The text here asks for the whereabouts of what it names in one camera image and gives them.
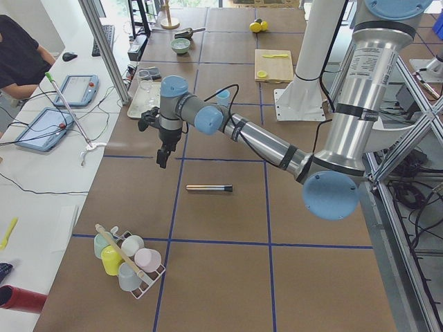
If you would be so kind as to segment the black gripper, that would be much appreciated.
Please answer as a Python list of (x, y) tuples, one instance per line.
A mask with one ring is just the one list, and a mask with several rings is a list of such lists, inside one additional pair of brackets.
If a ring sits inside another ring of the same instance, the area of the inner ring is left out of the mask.
[(160, 168), (165, 169), (168, 158), (170, 157), (171, 153), (176, 151), (177, 143), (181, 139), (181, 130), (169, 130), (160, 127), (159, 138), (162, 142), (162, 146), (156, 153), (156, 164)]

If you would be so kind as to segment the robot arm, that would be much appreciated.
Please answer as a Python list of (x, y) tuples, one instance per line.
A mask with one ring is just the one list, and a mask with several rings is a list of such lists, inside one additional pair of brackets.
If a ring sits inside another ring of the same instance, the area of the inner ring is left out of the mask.
[(306, 153), (226, 107), (204, 102), (189, 92), (184, 78), (170, 75), (161, 82), (162, 147), (157, 163), (166, 166), (184, 124), (207, 135), (220, 131), (302, 183), (302, 198), (312, 214), (333, 221), (344, 219), (359, 202), (357, 188), (365, 173), (362, 156), (393, 66), (400, 50), (414, 40), (428, 6), (428, 1), (359, 3), (352, 35), (355, 50), (327, 142), (319, 152)]

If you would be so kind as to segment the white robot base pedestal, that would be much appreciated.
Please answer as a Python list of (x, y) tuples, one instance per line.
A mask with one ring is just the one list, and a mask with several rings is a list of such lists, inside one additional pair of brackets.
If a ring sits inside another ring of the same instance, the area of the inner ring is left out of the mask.
[(293, 81), (274, 91), (278, 121), (325, 119), (320, 77), (346, 6), (344, 0), (312, 2)]

